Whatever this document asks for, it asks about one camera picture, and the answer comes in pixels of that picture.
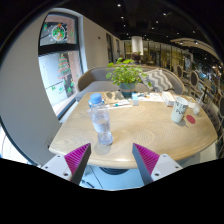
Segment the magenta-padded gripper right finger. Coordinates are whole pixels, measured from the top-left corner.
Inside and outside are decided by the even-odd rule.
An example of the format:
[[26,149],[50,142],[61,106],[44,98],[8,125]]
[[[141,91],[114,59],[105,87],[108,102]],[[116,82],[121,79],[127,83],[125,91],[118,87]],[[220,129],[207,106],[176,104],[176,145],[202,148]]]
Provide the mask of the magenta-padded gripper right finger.
[[142,181],[145,185],[182,169],[167,154],[159,155],[136,143],[133,144],[132,154],[134,155]]

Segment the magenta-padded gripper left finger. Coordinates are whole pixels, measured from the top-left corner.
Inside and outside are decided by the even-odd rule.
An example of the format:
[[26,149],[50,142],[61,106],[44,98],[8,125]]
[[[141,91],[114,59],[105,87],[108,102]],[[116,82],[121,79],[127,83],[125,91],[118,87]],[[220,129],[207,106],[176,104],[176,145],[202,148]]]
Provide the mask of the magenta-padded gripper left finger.
[[91,154],[91,144],[87,143],[66,155],[55,155],[42,169],[79,185]]

